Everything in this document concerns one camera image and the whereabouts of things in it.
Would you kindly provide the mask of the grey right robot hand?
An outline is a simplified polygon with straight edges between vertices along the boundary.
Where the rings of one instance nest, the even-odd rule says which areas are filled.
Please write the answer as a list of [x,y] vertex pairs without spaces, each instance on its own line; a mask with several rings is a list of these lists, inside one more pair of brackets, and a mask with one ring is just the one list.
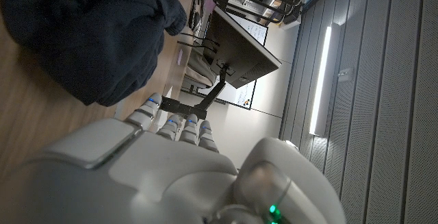
[[2,223],[345,223],[336,192],[290,142],[260,140],[237,168],[210,124],[172,115],[159,94],[49,146],[1,185]]

